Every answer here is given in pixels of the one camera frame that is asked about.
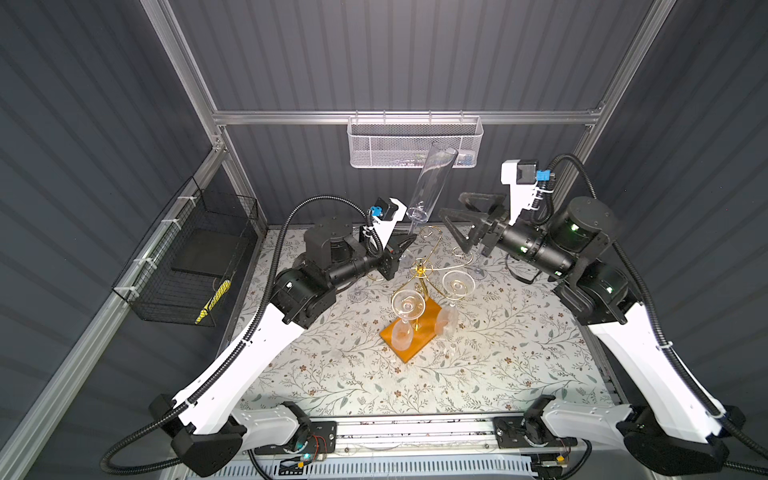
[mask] floral tablecloth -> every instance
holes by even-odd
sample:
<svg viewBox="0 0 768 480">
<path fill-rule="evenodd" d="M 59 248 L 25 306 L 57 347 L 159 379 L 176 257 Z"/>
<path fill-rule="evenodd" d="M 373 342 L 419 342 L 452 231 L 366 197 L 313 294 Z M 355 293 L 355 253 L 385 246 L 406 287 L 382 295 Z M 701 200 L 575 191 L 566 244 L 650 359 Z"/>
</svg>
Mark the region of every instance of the floral tablecloth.
<svg viewBox="0 0 768 480">
<path fill-rule="evenodd" d="M 443 230 L 432 257 L 435 266 L 461 263 L 452 255 L 453 239 Z M 289 230 L 280 269 L 303 252 L 303 233 Z M 235 335 L 258 308 L 276 238 L 277 230 L 271 230 L 265 239 Z M 419 238 L 412 248 L 417 255 L 426 254 L 433 239 Z M 551 292 L 553 284 L 542 277 L 530 286 L 513 279 L 499 250 L 477 263 L 485 278 L 460 302 L 461 323 L 450 342 L 435 338 L 403 363 L 379 332 L 395 319 L 389 295 L 409 278 L 407 269 L 401 268 L 389 282 L 365 278 L 341 293 L 336 304 L 271 362 L 240 407 L 262 409 L 292 400 L 310 415 L 489 412 L 523 410 L 543 393 L 572 402 L 612 404 L 571 313 Z M 533 274 L 514 260 L 509 265 L 518 275 Z M 436 285 L 439 273 L 433 273 Z"/>
</svg>

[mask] orange board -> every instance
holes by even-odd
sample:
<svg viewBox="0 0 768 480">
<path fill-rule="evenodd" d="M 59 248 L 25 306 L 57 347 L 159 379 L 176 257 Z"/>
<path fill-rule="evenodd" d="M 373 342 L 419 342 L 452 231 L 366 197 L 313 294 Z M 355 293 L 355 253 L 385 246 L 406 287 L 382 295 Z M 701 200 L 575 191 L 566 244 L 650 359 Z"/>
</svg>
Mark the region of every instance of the orange board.
<svg viewBox="0 0 768 480">
<path fill-rule="evenodd" d="M 389 326 L 379 333 L 379 335 L 404 363 L 408 363 L 416 353 L 419 353 L 427 343 L 435 338 L 435 320 L 437 320 L 437 315 L 440 313 L 440 310 L 442 310 L 442 307 L 438 305 L 437 302 L 431 298 L 427 299 L 424 314 L 421 315 L 416 322 L 412 322 L 414 327 L 418 322 L 418 328 L 415 327 L 415 331 L 413 332 L 413 342 L 411 342 L 411 346 L 406 350 L 397 350 L 392 347 L 392 328 L 400 321 L 400 319 L 396 319 L 394 322 L 390 323 Z"/>
</svg>

